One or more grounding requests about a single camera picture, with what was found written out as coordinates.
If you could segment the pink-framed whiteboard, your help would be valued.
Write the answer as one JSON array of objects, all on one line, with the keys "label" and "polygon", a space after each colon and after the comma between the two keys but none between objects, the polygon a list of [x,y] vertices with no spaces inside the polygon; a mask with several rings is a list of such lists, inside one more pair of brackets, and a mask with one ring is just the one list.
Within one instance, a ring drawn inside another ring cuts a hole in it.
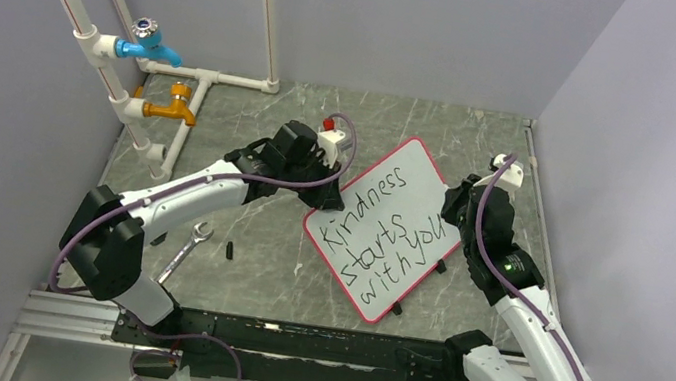
[{"label": "pink-framed whiteboard", "polygon": [[457,231],[441,217],[448,189],[420,138],[406,139],[341,190],[341,211],[313,210],[307,237],[369,324],[392,311],[455,251]]}]

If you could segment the black marker cap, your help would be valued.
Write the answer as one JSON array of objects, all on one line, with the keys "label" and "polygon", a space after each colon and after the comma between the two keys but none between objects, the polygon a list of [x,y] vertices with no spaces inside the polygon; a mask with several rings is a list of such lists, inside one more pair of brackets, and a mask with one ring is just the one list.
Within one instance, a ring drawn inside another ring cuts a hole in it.
[{"label": "black marker cap", "polygon": [[225,246],[225,250],[226,250],[225,258],[226,258],[227,260],[231,260],[231,261],[234,260],[234,254],[235,254],[235,253],[234,253],[234,247],[235,247],[235,246],[234,246],[233,241],[228,241],[228,242],[227,242],[227,244],[226,244],[226,246]]}]

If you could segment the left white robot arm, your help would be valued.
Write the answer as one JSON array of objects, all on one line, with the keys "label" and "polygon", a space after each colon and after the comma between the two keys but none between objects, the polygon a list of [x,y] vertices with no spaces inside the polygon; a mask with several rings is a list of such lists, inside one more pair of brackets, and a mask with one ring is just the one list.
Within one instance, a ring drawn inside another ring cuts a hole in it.
[{"label": "left white robot arm", "polygon": [[157,346],[183,331],[179,302],[143,270],[144,248],[185,222],[244,206],[290,189],[316,210],[343,210],[338,180],[355,154],[354,133],[326,127],[316,132],[296,120],[271,137],[228,152],[191,175],[158,186],[116,193],[91,189],[59,241],[50,285],[60,291],[58,271],[68,262],[87,291],[131,312]]}]

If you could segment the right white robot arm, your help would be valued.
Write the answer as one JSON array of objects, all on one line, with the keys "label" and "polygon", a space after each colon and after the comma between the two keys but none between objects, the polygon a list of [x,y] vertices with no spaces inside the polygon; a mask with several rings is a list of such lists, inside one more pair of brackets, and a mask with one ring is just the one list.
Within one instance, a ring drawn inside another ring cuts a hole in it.
[{"label": "right white robot arm", "polygon": [[[508,193],[471,174],[444,198],[441,217],[459,230],[471,280],[519,342],[535,381],[593,381],[559,323],[537,264],[514,242]],[[446,381],[527,381],[480,330],[444,345]]]}]

